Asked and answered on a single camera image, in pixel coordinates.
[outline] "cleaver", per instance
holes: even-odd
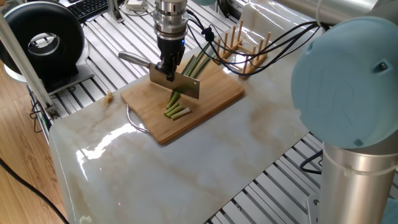
[[[120,52],[119,58],[136,65],[141,65],[149,69],[149,79],[151,82],[168,88],[169,90],[177,91],[181,94],[199,99],[200,82],[194,78],[182,75],[178,72],[174,73],[174,81],[167,80],[166,74],[156,68],[156,65],[150,61],[130,52]]]

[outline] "metal handle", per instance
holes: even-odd
[[[119,58],[149,68],[150,61],[131,52],[119,52]]]
[[[128,104],[126,104],[126,106],[127,106],[127,118],[129,118],[130,124],[131,124],[133,127],[135,127],[138,131],[140,131],[140,132],[142,132],[142,133],[149,133],[149,130],[148,130],[148,129],[142,128],[142,127],[140,127],[140,126],[138,126],[138,125],[136,125],[136,124],[134,124],[134,123],[132,122],[132,120],[131,120],[131,118],[130,118],[130,114],[129,114],[130,107],[129,107]]]

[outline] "food crumb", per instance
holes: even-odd
[[[108,90],[108,94],[106,94],[104,98],[104,106],[108,106],[113,100],[113,94],[111,90]]]

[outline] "knife handle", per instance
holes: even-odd
[[[119,58],[149,68],[150,61],[131,52],[119,52]]]

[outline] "chopped green onion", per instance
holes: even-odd
[[[195,63],[193,63],[192,67],[189,69],[189,72],[187,73],[188,76],[191,76],[191,73],[195,69],[196,65],[199,63],[203,55],[205,54],[204,52],[209,48],[210,43],[207,43],[206,46],[203,48],[203,50],[199,53],[197,59],[195,60]]]
[[[174,105],[172,107],[170,107],[169,109],[167,109],[166,111],[164,111],[164,115],[167,115],[169,112],[171,112],[172,110],[174,110],[174,108],[178,107],[180,104],[174,103]]]
[[[178,106],[177,106],[176,108],[174,108],[172,111],[168,112],[168,113],[166,114],[166,116],[171,117],[171,116],[173,116],[175,113],[179,112],[179,111],[182,110],[182,109],[184,109],[184,107],[181,106],[181,105],[178,105]]]
[[[202,70],[202,68],[210,61],[210,58],[206,57],[204,59],[204,61],[202,61],[202,63],[199,65],[199,67],[195,70],[195,72],[192,73],[192,78],[197,78],[197,76],[200,73],[200,70]]]
[[[181,93],[179,92],[174,92],[172,98],[170,99],[169,103],[167,103],[166,109],[169,109],[174,105],[175,102],[180,98]]]
[[[172,119],[177,119],[183,115],[186,115],[187,113],[191,112],[190,108],[185,108],[184,110],[181,110],[180,112],[172,115]]]
[[[188,71],[191,69],[191,67],[192,67],[193,63],[195,63],[196,59],[197,59],[197,57],[192,55],[191,59],[185,66],[184,70],[182,70],[182,73],[181,73],[182,75],[187,75]]]

